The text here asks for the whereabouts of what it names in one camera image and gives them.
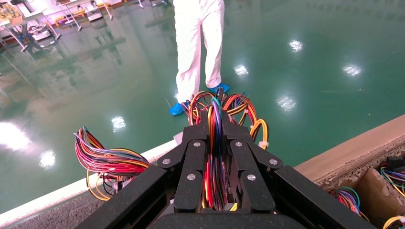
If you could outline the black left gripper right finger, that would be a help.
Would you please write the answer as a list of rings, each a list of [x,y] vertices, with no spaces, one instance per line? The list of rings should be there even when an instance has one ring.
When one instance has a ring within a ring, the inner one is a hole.
[[[283,162],[257,145],[247,127],[232,123],[226,111],[222,114],[224,146],[230,156],[229,182],[237,207],[250,213],[273,212],[276,204],[269,180]]]

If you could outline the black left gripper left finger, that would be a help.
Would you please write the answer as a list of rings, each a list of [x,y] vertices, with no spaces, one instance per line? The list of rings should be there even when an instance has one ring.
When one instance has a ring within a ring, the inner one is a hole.
[[[208,113],[203,111],[200,122],[184,128],[177,146],[157,160],[157,165],[167,170],[175,213],[201,211],[207,150]]]

